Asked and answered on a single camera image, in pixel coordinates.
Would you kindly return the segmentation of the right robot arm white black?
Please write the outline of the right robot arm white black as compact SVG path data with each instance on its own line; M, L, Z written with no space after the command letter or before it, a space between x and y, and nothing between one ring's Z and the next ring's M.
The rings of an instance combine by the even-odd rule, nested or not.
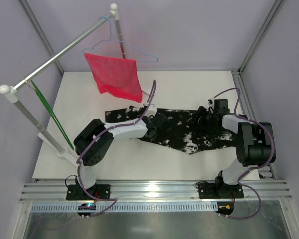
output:
M231 113L227 99L213 100L213 106L200 106L194 123L207 127L220 126L236 136L236 159L219 172L214 182L200 181L195 187L200 199L243 198L240 181L253 170L276 159L272 125L258 123L246 115Z

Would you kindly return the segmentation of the black white tie-dye trousers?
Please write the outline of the black white tie-dye trousers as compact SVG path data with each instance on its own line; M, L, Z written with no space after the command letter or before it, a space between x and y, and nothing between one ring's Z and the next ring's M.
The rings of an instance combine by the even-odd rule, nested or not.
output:
M193 123L197 110L158 108L168 118L168 126L155 138L141 138L143 142L182 151L192 155L201 151L236 147L237 136L222 126L201 126Z

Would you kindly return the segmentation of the green plastic hanger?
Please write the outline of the green plastic hanger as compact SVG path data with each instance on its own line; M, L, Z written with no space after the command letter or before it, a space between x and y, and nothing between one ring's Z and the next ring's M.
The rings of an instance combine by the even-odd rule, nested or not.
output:
M35 93L37 94L38 98L40 99L40 101L42 102L42 104L44 105L46 110L49 112L49 114L52 117L54 123L56 124L57 128L59 129L60 133L62 134L63 138L65 139L67 144L70 146L70 148L72 150L74 150L73 144L70 142L70 139L69 139L68 135L66 134L65 130L63 129L63 127L62 127L59 119L57 118L56 114L54 113L51 105L49 104L49 102L47 101L47 99L45 98L45 96L43 95L41 90L38 88L38 86L34 82L32 82L32 85L33 85Z

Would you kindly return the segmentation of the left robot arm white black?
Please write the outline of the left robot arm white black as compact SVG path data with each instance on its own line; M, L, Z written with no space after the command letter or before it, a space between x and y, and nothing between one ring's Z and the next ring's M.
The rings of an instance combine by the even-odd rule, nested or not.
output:
M114 141L127 139L154 139L168 126L168 118L163 113L152 116L141 115L133 120L118 123L103 123L92 120L75 138L77 159L76 193L79 197L109 200L98 192L94 167L100 163Z

